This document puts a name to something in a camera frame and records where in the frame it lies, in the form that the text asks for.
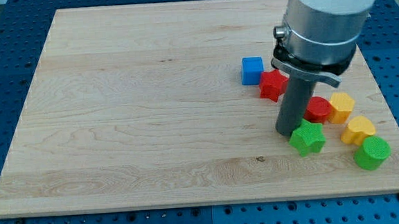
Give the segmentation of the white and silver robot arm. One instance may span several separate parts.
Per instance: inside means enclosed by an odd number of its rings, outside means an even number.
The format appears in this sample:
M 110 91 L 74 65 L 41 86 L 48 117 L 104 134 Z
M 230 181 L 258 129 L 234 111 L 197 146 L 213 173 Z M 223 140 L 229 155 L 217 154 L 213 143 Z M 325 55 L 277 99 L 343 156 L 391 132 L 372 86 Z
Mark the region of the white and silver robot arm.
M 289 82 L 276 130 L 289 137 L 297 129 L 317 83 L 338 87 L 375 0 L 288 0 L 273 36 L 272 67 Z

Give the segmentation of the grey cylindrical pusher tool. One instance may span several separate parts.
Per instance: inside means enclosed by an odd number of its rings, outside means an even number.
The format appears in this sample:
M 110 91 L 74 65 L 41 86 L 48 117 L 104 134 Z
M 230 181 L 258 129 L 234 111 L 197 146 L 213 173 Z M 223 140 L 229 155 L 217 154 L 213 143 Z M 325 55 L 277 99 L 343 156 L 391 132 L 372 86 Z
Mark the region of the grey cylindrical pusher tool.
M 288 81 L 275 125 L 278 134 L 285 137 L 290 137 L 292 132 L 301 125 L 316 85 L 314 81 L 307 81 L 295 76 L 290 76 Z

